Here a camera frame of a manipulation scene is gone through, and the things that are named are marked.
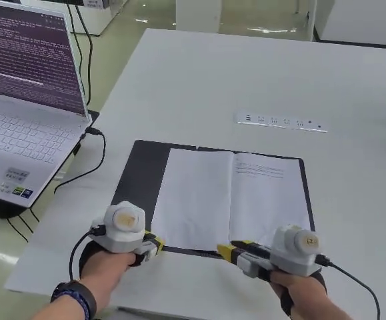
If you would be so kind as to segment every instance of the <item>document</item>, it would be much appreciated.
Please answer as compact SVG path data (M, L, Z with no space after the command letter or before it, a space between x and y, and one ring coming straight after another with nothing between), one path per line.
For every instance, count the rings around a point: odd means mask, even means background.
M171 149L151 222L170 247L216 250L229 234L231 152Z
M171 149L151 222L166 245L271 245L275 230L288 224L310 228L299 160Z

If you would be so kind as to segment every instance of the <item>black cable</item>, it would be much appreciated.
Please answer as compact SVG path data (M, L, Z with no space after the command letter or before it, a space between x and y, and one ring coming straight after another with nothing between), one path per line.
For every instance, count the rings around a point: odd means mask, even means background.
M32 208L30 208L30 211L31 211L31 214L33 215L33 217L37 220L37 222L40 222L39 218L37 218L37 216L35 215Z
M344 275L346 275L350 279L354 280L355 282L360 284L362 287L364 287L366 290L368 290L368 292L371 293L371 295L373 297L373 300L375 300L375 304L377 306L377 320L380 320L380 318L381 318L381 308L379 306L377 295L373 292L373 290L368 285L366 285L363 282L361 282L360 280L358 280L358 278L356 278L352 274L346 272L346 270L342 269L341 267L338 267L336 264L334 264L332 262L329 262L328 266L332 267L332 268L335 268L336 270L340 271L341 273L343 273Z
M84 239L86 239L88 236L90 236L91 234L93 234L93 231L92 230L89 230L88 232L86 232L84 235L81 236L80 240L78 240L78 242L74 245L74 248L73 250L71 250L71 254L70 254L70 262L68 264L68 272L70 274L70 281L74 280L73 278L73 260L74 260L74 254L75 254L75 251L77 250L77 248L80 246L80 243L83 242Z
M83 53L81 52L80 43L79 43L79 40L77 38L77 34L75 32L73 13L71 12L70 4L68 2L67 2L67 8L68 8L68 14L70 15L71 28L73 30L73 35L74 35L75 43L77 45L77 49L79 50L79 54L80 54L79 76L80 76L81 88L82 88L83 94L84 94L85 86L83 85L83 79L81 78L81 66L83 64Z
M20 218L20 220L22 220L22 222L24 222L24 225L27 226L27 228L30 230L30 232L31 232L31 233L34 233L34 231L32 230L32 228L30 228L30 226L28 225L28 223L25 222L25 220L24 220L20 215L19 215L18 217Z
M86 28L86 24L83 20L81 13L80 13L78 5L75 6L75 10L77 11L77 15L79 16L81 25L83 26L83 29L85 30L85 33L87 36L87 39L89 40L89 60L87 62L87 95L88 96L87 96L87 102L86 102L86 105L89 105L91 102L91 91L92 91L92 89L91 89L91 64L92 64L93 43L92 43L91 35L89 34L89 32Z
M90 173L92 173L92 172L98 170L99 167L100 167L100 166L102 165L102 163L104 162L104 158L105 158L105 150L106 150L106 148L107 148L107 140L105 139L104 134L103 134L102 132L100 132L100 130L95 129L95 128L92 128L92 127L87 128L87 129L86 129L86 133L90 133L90 134L92 134L92 135L100 135L100 136L102 136L102 139L103 139L103 142L104 142L104 148L103 148L103 152L102 152L102 158L101 158L101 161L99 162L98 166L96 166L96 167L93 168L92 170L89 170L88 172L82 173L81 175L78 175L78 176L76 176L76 177L74 177L74 178L72 178L72 179L70 179L70 180L66 180L65 182L62 182L61 184L57 185L56 188L55 188L55 190L53 191L53 193L56 193L57 190L58 190L58 188L62 187L63 185L66 185L67 183L70 183L70 182L72 182L72 181L74 181L74 180L77 180L77 179L79 179L79 178L82 178L82 177L84 177L84 176L86 176L86 175L88 175L88 174L90 174Z
M84 239L86 239L90 235L100 236L104 235L107 232L107 228L104 225L98 225L97 227L91 228L88 232L86 232L84 235L81 236L81 238L78 240L78 242L74 245L73 250L71 250L70 254L70 261L68 264L68 272L70 275L70 281L73 280L73 260L74 260L74 254L77 250L77 248L80 246L80 244L83 242Z
M12 224L12 222L9 219L6 219L6 220L7 220L7 222L9 222L9 224L11 225L13 230L15 230L20 236L22 236L22 238L24 238L24 240L26 242L28 242L27 238L17 228L15 228L15 226Z

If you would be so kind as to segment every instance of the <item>power strip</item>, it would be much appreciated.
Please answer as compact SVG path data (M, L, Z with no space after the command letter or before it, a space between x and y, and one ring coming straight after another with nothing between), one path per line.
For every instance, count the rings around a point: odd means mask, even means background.
M235 114L235 122L243 125L262 125L264 127L295 129L312 132L327 132L327 126L314 120L299 120L290 117L274 115L258 115L244 110Z

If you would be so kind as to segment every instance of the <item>laptop keyboard key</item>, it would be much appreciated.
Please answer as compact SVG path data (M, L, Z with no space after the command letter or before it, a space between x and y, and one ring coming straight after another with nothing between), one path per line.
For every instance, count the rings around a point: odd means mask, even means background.
M60 125L0 115L0 150L54 163L72 138L72 130Z

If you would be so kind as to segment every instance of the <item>hand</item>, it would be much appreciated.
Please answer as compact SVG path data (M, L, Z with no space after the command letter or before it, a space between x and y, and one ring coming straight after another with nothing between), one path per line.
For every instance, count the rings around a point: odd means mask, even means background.
M108 306L111 292L134 262L133 253L113 254L104 251L94 254L86 262L79 282L95 297L97 312Z
M298 277L274 271L271 273L271 287L279 297L283 288L289 290L295 305L292 309L292 316L299 314L304 319L320 319L321 310L333 305L324 286L312 277Z

